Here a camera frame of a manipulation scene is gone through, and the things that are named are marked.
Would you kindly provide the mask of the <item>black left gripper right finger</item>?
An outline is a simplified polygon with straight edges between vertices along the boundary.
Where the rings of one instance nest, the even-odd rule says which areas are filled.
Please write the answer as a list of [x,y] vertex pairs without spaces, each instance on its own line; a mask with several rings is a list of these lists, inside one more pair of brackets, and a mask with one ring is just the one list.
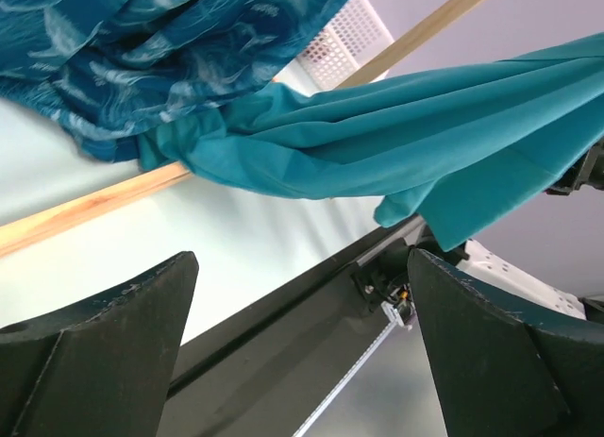
[[448,435],[602,435],[602,323],[504,292],[421,249],[408,271]]

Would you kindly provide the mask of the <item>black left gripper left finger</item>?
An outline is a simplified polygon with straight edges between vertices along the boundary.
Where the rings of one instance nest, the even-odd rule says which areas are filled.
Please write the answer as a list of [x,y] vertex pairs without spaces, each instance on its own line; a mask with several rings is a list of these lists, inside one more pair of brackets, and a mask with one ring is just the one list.
[[153,436],[198,274],[180,252],[76,303],[1,329],[4,436]]

